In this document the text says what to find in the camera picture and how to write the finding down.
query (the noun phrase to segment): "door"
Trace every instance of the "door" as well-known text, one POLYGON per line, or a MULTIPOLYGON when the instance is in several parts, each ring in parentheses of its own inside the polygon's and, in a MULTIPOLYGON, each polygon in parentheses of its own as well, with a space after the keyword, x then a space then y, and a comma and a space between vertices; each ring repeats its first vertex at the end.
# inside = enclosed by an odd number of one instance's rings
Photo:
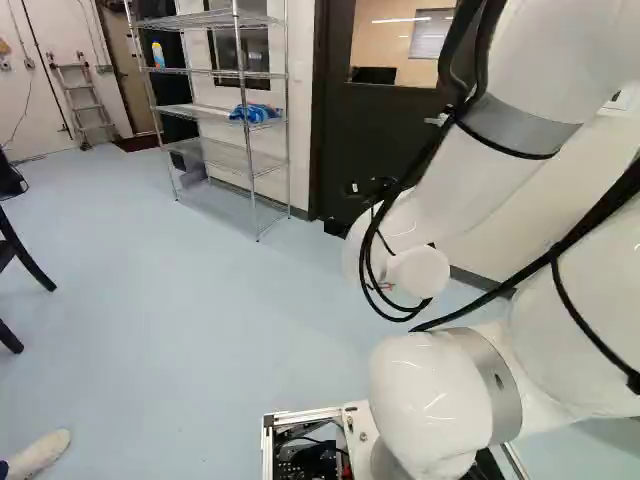
POLYGON ((349 226, 381 179, 401 176, 437 134, 428 122, 447 101, 436 85, 437 58, 454 7, 455 0, 325 0, 324 92, 312 126, 313 201, 325 225, 349 226))
POLYGON ((130 48, 131 37, 124 8, 112 10, 100 2, 97 5, 101 9, 105 34, 109 37, 110 53, 115 63, 118 84, 125 99, 133 132, 138 134, 155 132, 144 81, 138 71, 135 52, 130 48))

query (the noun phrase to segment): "silver metal ring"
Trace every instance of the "silver metal ring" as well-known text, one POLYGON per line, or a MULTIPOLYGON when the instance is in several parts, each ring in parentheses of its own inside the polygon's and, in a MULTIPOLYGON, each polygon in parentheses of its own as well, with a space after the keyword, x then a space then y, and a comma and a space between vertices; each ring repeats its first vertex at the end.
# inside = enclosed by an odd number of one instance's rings
POLYGON ((445 331, 469 355, 487 386, 493 414, 489 445, 513 440, 522 428, 522 400, 511 370, 495 347, 475 330, 460 327, 445 331))

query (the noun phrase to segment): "white wall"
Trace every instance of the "white wall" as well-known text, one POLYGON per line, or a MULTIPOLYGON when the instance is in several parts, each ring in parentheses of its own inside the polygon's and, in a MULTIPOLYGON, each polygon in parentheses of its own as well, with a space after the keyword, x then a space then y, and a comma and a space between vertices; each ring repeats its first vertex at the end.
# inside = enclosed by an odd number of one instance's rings
MULTIPOLYGON (((176 0, 180 13, 202 11, 202 0, 176 0)), ((283 17, 282 0, 268 0, 269 15, 283 17)), ((311 135, 311 84, 313 79, 313 26, 314 1, 289 1, 289 128, 291 160, 291 203, 308 210, 309 205, 309 149, 311 135)), ((269 27, 270 70, 283 72, 284 36, 282 28, 269 27)), ((193 68, 211 68, 209 47, 203 32, 185 34, 189 63, 193 68)), ((220 107, 235 107, 240 103, 238 88, 216 87, 208 77, 193 77, 194 97, 197 103, 220 107)), ((248 90, 248 100, 284 106, 284 81, 271 80, 271 91, 248 90)), ((237 145, 244 144, 241 131, 226 126, 200 122, 201 134, 205 137, 224 140, 237 145)), ((285 150, 284 128, 272 127, 252 134, 252 145, 256 150, 283 155, 285 150)), ((247 187, 242 178, 223 170, 209 167, 209 174, 224 181, 247 187)), ((256 180, 258 192, 271 198, 284 200, 285 172, 278 171, 256 180)))
MULTIPOLYGON (((501 26, 520 3, 510 2, 501 26)), ((627 114, 595 117, 485 222, 438 248, 453 265, 508 278, 558 241, 622 174, 640 147, 639 132, 638 99, 627 114)))
MULTIPOLYGON (((99 24, 96 24, 91 10, 92 0, 79 0, 85 7, 89 20, 89 28, 94 35, 94 42, 99 60, 91 47, 89 33, 78 0, 26 0, 31 16, 33 28, 36 32, 40 48, 44 54, 53 51, 59 63, 75 61, 76 50, 84 52, 89 64, 110 63, 102 57, 98 42, 104 42, 99 24)), ((77 144, 69 140, 64 132, 58 132, 62 126, 62 119, 58 113, 53 95, 49 89, 42 64, 34 46, 33 37, 29 31, 26 17, 18 0, 11 0, 16 14, 18 27, 26 44, 28 54, 35 60, 36 69, 33 72, 33 87, 27 117, 23 120, 15 141, 7 145, 6 153, 10 160, 18 160, 34 155, 74 148, 77 144)), ((0 36, 7 41, 12 53, 10 60, 13 65, 11 72, 0 72, 0 102, 2 116, 0 117, 0 142, 4 143, 11 135, 17 119, 22 114, 32 73, 23 64, 23 54, 18 43, 6 0, 0 2, 0 36)), ((132 135, 131 126, 124 110, 122 98, 113 74, 93 74, 99 95, 107 107, 112 120, 123 137, 132 135)), ((67 109, 62 91, 53 78, 58 98, 65 111, 67 122, 71 122, 71 115, 67 109)))

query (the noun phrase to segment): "white sneaker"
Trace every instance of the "white sneaker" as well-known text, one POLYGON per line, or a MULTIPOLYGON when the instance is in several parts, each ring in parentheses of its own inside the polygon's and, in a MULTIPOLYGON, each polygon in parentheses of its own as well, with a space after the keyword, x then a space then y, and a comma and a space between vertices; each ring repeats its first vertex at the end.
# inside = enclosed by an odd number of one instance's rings
POLYGON ((56 430, 41 437, 22 452, 14 455, 9 464, 8 480, 24 480, 53 464, 71 442, 69 430, 56 430))

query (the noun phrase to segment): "floor mat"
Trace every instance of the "floor mat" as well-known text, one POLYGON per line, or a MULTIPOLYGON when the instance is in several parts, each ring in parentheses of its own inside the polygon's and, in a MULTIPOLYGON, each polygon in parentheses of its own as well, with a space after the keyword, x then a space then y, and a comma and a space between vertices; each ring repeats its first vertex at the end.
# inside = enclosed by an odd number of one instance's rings
POLYGON ((155 133, 144 135, 141 137, 123 138, 117 142, 113 142, 125 152, 137 152, 138 150, 146 150, 158 146, 158 136, 155 133))

